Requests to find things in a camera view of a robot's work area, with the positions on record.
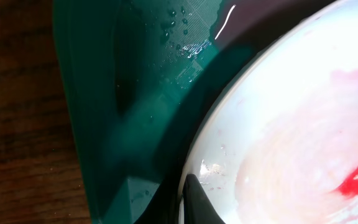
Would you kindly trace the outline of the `teal plastic tray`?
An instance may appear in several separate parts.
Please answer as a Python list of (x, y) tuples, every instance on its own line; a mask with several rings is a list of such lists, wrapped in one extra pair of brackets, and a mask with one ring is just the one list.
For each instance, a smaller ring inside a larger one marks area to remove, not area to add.
[(328, 0), (56, 0), (53, 36), (93, 223), (177, 186), (227, 84)]

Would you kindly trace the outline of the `light blue plate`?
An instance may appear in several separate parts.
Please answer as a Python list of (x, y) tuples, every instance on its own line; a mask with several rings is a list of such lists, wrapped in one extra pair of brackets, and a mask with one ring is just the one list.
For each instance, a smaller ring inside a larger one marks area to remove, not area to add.
[(183, 169), (224, 223), (358, 223), (358, 1), (335, 1), (230, 84)]

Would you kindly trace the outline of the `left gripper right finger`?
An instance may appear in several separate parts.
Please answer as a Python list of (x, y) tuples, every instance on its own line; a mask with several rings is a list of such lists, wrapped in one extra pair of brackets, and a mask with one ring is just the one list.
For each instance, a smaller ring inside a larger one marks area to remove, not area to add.
[(225, 224), (194, 174), (186, 176), (183, 199), (184, 224)]

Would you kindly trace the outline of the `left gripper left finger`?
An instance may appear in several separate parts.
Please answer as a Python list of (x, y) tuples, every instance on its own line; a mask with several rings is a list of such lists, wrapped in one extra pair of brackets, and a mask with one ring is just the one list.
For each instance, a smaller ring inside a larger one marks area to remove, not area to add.
[(135, 224), (178, 224), (180, 197), (177, 186), (161, 185)]

